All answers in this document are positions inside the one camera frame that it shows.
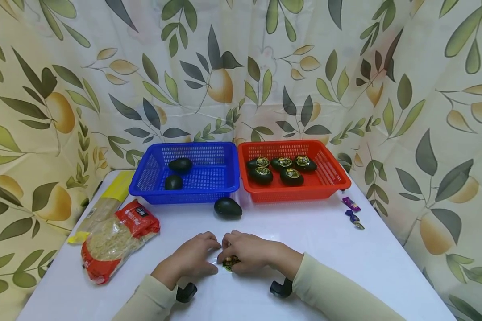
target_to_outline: left hand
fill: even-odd
[[[200,233],[182,244],[163,260],[152,276],[173,290],[183,276],[204,276],[218,273],[218,267],[207,262],[210,249],[218,250],[221,244],[211,232]]]

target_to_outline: curtain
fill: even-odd
[[[149,145],[284,139],[482,321],[482,0],[0,0],[0,320]]]

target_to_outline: yellow spaghetti package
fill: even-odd
[[[68,239],[69,244],[82,244],[97,224],[113,216],[129,195],[129,185],[133,176],[133,170],[121,172],[116,176],[85,219],[83,219],[75,235]]]

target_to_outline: noodle package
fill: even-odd
[[[107,283],[130,254],[159,230],[159,220],[137,200],[96,225],[81,250],[89,278],[96,284]]]

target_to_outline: avocado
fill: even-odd
[[[182,177],[178,175],[171,174],[164,180],[164,189],[182,189]]]
[[[265,157],[254,158],[246,163],[248,169],[267,168],[270,165],[270,161]]]
[[[214,203],[214,212],[223,218],[238,218],[242,215],[242,208],[230,197],[222,197]]]
[[[190,159],[181,157],[172,160],[169,164],[168,167],[176,173],[179,173],[180,175],[184,175],[189,173],[191,170],[191,167],[193,167],[193,162],[191,162]]]
[[[293,165],[293,161],[289,157],[274,158],[271,160],[270,163],[272,168],[274,168],[277,172],[281,172],[282,170],[291,168],[291,166]]]
[[[304,177],[296,169],[283,170],[280,179],[287,186],[301,186],[304,183]]]
[[[295,158],[295,169],[299,170],[300,172],[307,173],[307,172],[314,172],[318,166],[316,166],[315,162],[309,159],[305,155],[299,155]]]
[[[273,181],[273,173],[269,168],[255,168],[248,172],[248,176],[261,185],[268,185]]]

